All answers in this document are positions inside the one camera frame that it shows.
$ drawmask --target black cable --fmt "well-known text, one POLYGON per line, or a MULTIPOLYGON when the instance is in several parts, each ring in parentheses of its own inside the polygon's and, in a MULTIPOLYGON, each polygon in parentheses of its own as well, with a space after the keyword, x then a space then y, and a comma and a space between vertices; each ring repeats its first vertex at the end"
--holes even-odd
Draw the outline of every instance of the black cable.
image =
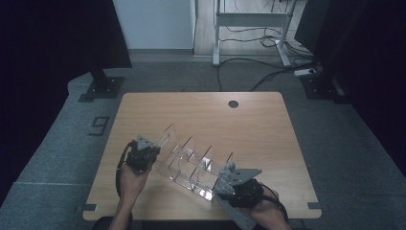
POLYGON ((282 69, 282 70, 280 70, 280 71, 273 72, 273 73, 270 73, 270 74, 266 75, 264 78, 262 78, 262 79, 251 89, 251 91, 254 91, 258 86, 260 86, 260 85, 263 84, 264 82, 269 81, 269 80, 272 80, 272 79, 273 79, 275 76, 277 76, 278 74, 287 73, 287 72, 290 72, 290 71, 294 71, 294 70, 297 70, 297 69, 300 69, 300 68, 304 68, 304 67, 313 66, 313 65, 316 64, 316 61, 313 60, 313 61, 311 61, 311 62, 309 62, 309 63, 306 63, 306 64, 303 64, 303 65, 298 65, 298 66, 295 66, 295 67, 286 67, 286 66, 274 65, 274 64, 267 63, 267 62, 260 61, 260 60, 249 59, 249 58, 242 58, 242 57, 228 58, 228 59, 224 60, 223 62, 221 62, 221 63, 217 66, 217 83, 218 83, 219 92, 222 92, 222 86, 221 86, 220 74, 219 74, 220 68, 221 68, 221 66, 223 66, 226 62, 231 61, 231 60, 249 60, 249 61, 253 61, 253 62, 265 64, 265 65, 268 65, 268 66, 271 66, 271 67, 274 67, 274 68, 282 69))
POLYGON ((237 7, 236 0, 234 0, 234 6, 236 7, 237 11, 239 11, 239 8, 237 7))
POLYGON ((265 76, 264 78, 262 78, 252 89, 251 91, 256 90, 261 84, 263 84, 266 81, 271 81, 272 79, 274 79, 278 74, 282 74, 282 73, 287 73, 287 72, 291 72, 297 69, 302 69, 304 67, 310 67, 316 64, 316 61, 311 61, 310 63, 306 63, 303 65, 298 65, 296 67, 292 67, 286 70, 281 70, 281 71, 277 71, 271 74, 268 74, 267 76, 265 76))
POLYGON ((271 12, 273 12, 273 11, 274 11, 274 6, 275 6, 275 0, 274 0, 274 2, 272 3, 271 12))
POLYGON ((265 4, 265 6, 263 6, 263 8, 260 10, 260 12, 262 12, 263 9, 265 9, 265 7, 268 6, 268 4, 269 4, 269 0, 266 0, 266 4, 265 4))

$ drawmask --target human arm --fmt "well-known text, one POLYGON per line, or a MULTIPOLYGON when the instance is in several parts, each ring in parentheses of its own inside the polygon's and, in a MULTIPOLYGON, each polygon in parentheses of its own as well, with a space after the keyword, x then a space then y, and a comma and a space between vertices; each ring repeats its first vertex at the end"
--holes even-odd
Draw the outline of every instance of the human arm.
POLYGON ((120 176, 121 198, 109 230, 125 230, 135 201, 146 186, 150 170, 151 167, 145 172, 135 173, 126 164, 123 164, 120 176))
MULTIPOLYGON (((271 190, 266 186, 262 186, 262 188, 264 196, 279 199, 279 194, 276 191, 271 190)), ((249 213, 259 225, 266 229, 291 230, 290 226, 283 218, 281 209, 271 201, 263 199, 254 208, 242 210, 249 213)))

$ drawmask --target black metal stand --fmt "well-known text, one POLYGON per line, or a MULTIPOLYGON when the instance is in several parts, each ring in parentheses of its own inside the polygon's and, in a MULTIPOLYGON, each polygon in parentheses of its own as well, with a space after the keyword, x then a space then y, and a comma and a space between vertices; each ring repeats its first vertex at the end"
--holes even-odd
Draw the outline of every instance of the black metal stand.
POLYGON ((107 77, 96 61, 94 61, 88 54, 86 57, 93 81, 87 89, 87 92, 80 96, 78 102, 92 103, 95 99, 117 98, 124 82, 124 77, 107 77))

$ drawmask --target black curtain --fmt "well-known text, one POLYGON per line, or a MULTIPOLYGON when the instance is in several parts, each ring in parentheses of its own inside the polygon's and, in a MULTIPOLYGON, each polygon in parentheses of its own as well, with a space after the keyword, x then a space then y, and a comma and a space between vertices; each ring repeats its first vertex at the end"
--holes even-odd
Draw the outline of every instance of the black curtain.
POLYGON ((17 0, 0 5, 0 201, 54 122, 67 83, 89 63, 131 68, 110 0, 17 0))

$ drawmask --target acrylic divider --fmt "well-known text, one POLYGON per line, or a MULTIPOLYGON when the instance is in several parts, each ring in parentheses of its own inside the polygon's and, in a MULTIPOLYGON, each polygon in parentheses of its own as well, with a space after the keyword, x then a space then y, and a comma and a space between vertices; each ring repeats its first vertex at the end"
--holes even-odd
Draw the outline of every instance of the acrylic divider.
POLYGON ((207 200, 213 199, 218 174, 223 165, 231 160, 233 153, 218 160, 223 156, 219 154, 214 162, 213 147, 199 154, 195 151, 192 137, 184 145, 178 143, 174 125, 164 131, 156 145, 161 148, 154 164, 158 173, 207 200))

